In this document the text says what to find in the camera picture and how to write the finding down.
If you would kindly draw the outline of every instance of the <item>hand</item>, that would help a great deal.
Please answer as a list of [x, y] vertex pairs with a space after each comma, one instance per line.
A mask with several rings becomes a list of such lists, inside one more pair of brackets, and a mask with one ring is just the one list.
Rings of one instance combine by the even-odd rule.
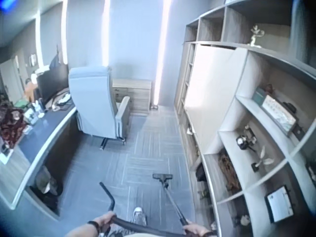
[[94, 221], [97, 222], [100, 227], [106, 224], [110, 225], [111, 219], [113, 216], [115, 216], [115, 213], [112, 211], [109, 211], [108, 213], [95, 218]]
[[188, 221], [188, 225], [184, 226], [183, 228], [186, 231], [190, 231], [193, 234], [199, 235], [200, 237], [202, 237], [203, 235], [205, 235], [207, 232], [210, 232], [207, 228], [205, 228], [204, 226], [200, 226], [196, 223], [193, 223], [191, 221]]

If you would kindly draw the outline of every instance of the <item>floor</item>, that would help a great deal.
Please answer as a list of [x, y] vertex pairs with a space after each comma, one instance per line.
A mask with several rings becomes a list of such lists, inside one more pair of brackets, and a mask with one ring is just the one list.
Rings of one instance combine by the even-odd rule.
[[153, 173], [173, 174], [172, 196], [186, 218], [195, 221], [188, 169], [173, 108], [160, 107], [147, 117], [132, 116], [130, 122], [125, 146], [109, 141], [105, 150], [100, 151], [101, 138], [82, 135], [66, 176], [60, 222], [52, 221], [23, 200], [15, 216], [18, 226], [23, 226], [24, 236], [63, 236], [107, 212], [110, 201], [99, 186], [100, 181], [113, 194], [114, 211], [119, 218], [129, 220], [134, 208], [141, 206], [149, 226], [182, 233], [160, 182], [152, 179]]

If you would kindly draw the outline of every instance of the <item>door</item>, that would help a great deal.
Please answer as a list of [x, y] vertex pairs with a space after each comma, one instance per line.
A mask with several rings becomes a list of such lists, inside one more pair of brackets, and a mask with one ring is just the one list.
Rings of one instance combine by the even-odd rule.
[[9, 100], [15, 104], [23, 97], [24, 93], [14, 59], [1, 63], [0, 73]]

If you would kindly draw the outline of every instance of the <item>trophy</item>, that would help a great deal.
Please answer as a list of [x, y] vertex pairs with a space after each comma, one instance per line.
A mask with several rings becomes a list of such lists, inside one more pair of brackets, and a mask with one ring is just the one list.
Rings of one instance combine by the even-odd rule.
[[254, 25], [252, 27], [251, 31], [253, 32], [253, 34], [252, 34], [252, 37], [251, 37], [251, 42], [248, 45], [251, 46], [251, 47], [261, 48], [261, 46], [255, 45], [255, 42], [256, 42], [256, 38], [264, 36], [265, 32], [263, 30], [258, 29], [257, 25]]

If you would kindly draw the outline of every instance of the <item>office chair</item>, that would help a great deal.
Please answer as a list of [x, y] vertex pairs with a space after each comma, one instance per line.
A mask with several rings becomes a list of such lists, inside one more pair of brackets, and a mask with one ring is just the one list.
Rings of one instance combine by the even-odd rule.
[[125, 144], [130, 98], [125, 96], [121, 103], [115, 102], [107, 67], [72, 68], [69, 72], [69, 90], [78, 111], [79, 130], [103, 137], [101, 150], [108, 139], [118, 139]]

